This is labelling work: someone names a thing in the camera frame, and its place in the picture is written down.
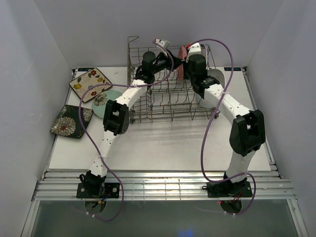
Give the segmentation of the dark square floral plate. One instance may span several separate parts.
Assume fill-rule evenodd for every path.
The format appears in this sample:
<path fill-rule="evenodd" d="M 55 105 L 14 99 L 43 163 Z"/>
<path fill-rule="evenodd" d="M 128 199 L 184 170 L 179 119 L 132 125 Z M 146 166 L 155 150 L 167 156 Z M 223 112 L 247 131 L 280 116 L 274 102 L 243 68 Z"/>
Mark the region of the dark square floral plate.
<path fill-rule="evenodd" d="M 79 107 L 64 105 L 53 122 L 50 132 L 63 137 L 80 139 L 85 132 L 79 121 Z"/>

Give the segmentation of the mint green flower plate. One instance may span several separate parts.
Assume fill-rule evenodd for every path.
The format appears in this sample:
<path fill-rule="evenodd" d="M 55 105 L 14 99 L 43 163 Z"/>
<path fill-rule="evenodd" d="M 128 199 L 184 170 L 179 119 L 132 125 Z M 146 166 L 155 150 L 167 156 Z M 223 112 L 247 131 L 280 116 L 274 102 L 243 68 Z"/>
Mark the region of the mint green flower plate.
<path fill-rule="evenodd" d="M 95 115 L 98 116 L 99 118 L 103 118 L 104 113 L 105 113 L 106 103 L 109 100 L 114 101 L 118 99 L 121 95 L 122 94 L 119 91 L 112 90 L 112 89 L 104 91 L 100 93 L 99 95 L 97 95 L 92 103 L 92 109 Z"/>

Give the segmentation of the cream square floral plate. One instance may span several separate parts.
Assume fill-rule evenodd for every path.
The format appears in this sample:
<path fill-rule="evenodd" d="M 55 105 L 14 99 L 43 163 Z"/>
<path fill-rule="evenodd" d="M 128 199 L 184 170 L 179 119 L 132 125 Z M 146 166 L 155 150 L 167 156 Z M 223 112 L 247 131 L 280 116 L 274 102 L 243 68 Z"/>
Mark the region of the cream square floral plate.
<path fill-rule="evenodd" d="M 87 103 L 98 94 L 112 87 L 112 83 L 98 68 L 79 68 L 76 77 L 69 82 L 70 88 Z"/>

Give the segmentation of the teal rimmed round plate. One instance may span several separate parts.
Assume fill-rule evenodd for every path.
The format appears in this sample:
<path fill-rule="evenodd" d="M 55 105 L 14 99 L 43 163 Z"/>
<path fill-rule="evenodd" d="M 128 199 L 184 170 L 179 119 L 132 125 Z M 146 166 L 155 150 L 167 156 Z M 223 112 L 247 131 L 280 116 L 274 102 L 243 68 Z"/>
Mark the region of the teal rimmed round plate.
<path fill-rule="evenodd" d="M 205 46 L 205 44 L 201 43 L 200 48 L 201 48 L 201 54 L 204 56 L 206 62 L 208 62 L 207 47 Z"/>

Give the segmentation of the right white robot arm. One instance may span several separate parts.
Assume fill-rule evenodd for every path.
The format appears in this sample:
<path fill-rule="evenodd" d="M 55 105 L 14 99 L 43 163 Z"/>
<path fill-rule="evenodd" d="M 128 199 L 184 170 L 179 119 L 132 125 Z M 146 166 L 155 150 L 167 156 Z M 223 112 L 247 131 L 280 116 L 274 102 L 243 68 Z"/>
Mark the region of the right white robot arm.
<path fill-rule="evenodd" d="M 233 150 L 232 158 L 223 179 L 209 181 L 204 186 L 208 196 L 251 197 L 247 171 L 256 151 L 266 141 L 263 113 L 247 108 L 228 94 L 224 74 L 218 69 L 208 70 L 202 54 L 186 58 L 184 76 L 190 81 L 194 92 L 224 115 L 231 125 L 229 143 Z"/>

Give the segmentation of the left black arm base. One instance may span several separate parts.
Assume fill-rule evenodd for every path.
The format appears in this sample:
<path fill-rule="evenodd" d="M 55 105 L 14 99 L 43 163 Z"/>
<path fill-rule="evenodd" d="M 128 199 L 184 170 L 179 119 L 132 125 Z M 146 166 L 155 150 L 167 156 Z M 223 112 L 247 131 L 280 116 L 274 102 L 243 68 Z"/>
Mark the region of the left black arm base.
<path fill-rule="evenodd" d="M 119 183 L 102 183 L 96 187 L 79 183 L 76 198 L 118 198 L 119 191 Z"/>

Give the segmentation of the white oval plate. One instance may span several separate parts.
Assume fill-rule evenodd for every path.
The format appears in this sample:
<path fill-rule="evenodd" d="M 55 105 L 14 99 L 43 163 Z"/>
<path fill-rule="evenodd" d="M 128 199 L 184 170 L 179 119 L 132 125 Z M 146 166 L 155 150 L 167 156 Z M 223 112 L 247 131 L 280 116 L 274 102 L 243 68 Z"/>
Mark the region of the white oval plate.
<path fill-rule="evenodd" d="M 220 71 L 219 69 L 212 68 L 212 69 L 208 69 L 207 72 L 209 76 L 216 78 L 223 88 L 225 87 L 225 75 L 223 74 L 222 71 Z M 212 104 L 202 99 L 198 94 L 196 94 L 196 102 L 204 108 L 209 108 L 209 109 L 212 108 Z"/>

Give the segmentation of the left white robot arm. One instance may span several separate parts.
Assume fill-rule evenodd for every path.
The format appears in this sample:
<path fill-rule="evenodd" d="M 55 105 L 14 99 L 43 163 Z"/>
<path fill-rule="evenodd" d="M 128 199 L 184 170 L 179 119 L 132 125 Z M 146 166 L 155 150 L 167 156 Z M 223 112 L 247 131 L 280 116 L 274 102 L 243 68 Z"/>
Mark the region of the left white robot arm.
<path fill-rule="evenodd" d="M 103 183 L 108 172 L 108 168 L 104 165 L 105 158 L 115 140 L 128 130 L 130 107 L 154 84 L 156 73 L 165 69 L 171 73 L 182 64 L 183 60 L 173 56 L 170 51 L 158 55 L 151 51 L 145 52 L 131 85 L 118 99 L 107 101 L 103 117 L 102 142 L 97 149 L 98 156 L 86 174 L 79 176 L 82 188 L 90 196 L 97 198 L 105 191 Z"/>

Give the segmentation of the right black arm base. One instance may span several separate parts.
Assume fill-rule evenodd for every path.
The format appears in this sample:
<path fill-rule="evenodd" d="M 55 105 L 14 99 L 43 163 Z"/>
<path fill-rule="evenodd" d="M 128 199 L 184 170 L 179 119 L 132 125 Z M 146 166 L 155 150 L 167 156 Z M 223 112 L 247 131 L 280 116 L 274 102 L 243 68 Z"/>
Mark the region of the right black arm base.
<path fill-rule="evenodd" d="M 222 183 L 208 182 L 206 185 L 202 186 L 202 189 L 207 191 L 207 196 L 209 198 L 251 198 L 253 196 L 253 192 L 248 181 L 240 181 L 237 183 L 231 183 L 230 181 Z"/>

